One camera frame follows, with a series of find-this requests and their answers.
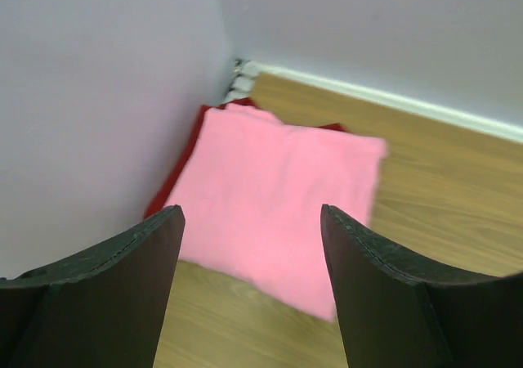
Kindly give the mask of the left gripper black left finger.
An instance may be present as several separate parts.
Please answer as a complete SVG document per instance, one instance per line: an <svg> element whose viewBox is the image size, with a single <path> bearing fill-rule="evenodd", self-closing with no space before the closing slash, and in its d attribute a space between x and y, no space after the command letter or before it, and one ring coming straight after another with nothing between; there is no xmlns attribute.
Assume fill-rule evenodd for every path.
<svg viewBox="0 0 523 368"><path fill-rule="evenodd" d="M185 218L168 206L108 240L1 280L3 367L151 367Z"/></svg>

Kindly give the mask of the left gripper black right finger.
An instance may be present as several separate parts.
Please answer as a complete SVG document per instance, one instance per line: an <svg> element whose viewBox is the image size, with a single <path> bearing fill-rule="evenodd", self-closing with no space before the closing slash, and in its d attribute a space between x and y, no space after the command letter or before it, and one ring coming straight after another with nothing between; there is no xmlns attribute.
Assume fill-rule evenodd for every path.
<svg viewBox="0 0 523 368"><path fill-rule="evenodd" d="M521 366L521 274L437 262L330 205L321 234L349 366Z"/></svg>

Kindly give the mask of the pink t shirt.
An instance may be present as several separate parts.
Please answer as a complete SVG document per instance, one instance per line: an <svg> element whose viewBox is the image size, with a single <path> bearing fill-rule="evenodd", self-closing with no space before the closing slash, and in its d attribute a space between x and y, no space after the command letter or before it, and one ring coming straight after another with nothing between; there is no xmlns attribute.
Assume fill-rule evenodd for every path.
<svg viewBox="0 0 523 368"><path fill-rule="evenodd" d="M320 210L367 224L386 153L381 138L287 125L252 107L207 111L168 197L186 220L180 259L331 321Z"/></svg>

